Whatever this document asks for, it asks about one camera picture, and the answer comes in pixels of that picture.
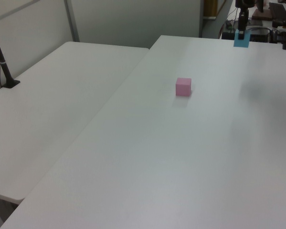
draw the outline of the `cubicle partition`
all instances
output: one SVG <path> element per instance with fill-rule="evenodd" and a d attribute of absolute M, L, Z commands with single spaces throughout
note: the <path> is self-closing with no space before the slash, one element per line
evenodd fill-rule
<path fill-rule="evenodd" d="M 72 40 L 64 0 L 0 1 L 0 47 L 13 78 Z"/>
<path fill-rule="evenodd" d="M 67 0 L 81 42 L 150 48 L 160 35 L 199 37 L 202 0 Z"/>

